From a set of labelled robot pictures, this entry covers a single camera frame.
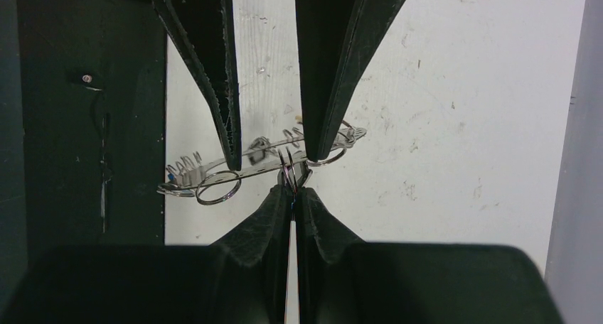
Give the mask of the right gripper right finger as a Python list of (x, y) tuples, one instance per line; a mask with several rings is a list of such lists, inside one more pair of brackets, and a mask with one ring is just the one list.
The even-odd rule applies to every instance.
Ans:
[(367, 242), (311, 188), (298, 191), (302, 323), (561, 323), (530, 258), (515, 247)]

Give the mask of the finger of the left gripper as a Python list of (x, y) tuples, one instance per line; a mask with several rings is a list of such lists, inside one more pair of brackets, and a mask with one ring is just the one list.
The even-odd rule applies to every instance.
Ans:
[(152, 0), (204, 96), (229, 169), (242, 166), (233, 0)]
[(406, 0), (295, 0), (307, 156), (329, 156), (353, 93)]

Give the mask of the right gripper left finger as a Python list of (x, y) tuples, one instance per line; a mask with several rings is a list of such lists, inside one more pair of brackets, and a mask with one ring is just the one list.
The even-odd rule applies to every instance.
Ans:
[(276, 185), (208, 246), (66, 246), (26, 273), (2, 323), (283, 323), (293, 196)]

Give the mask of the metal disc keyring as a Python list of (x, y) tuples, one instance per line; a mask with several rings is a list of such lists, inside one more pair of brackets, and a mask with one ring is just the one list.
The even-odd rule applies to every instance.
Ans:
[(304, 133), (299, 127), (284, 129), (284, 138), (279, 141), (257, 137), (242, 153), (249, 165), (238, 171), (228, 170), (224, 158), (204, 163), (196, 151), (192, 156), (181, 156), (175, 163), (166, 165), (166, 181), (158, 184), (156, 191), (164, 196), (194, 198), (200, 205), (216, 205), (234, 196), (244, 179), (272, 171), (279, 172), (281, 184), (296, 191), (310, 179), (313, 168), (338, 161), (367, 132), (363, 127), (343, 121), (328, 158), (320, 161), (308, 158)]

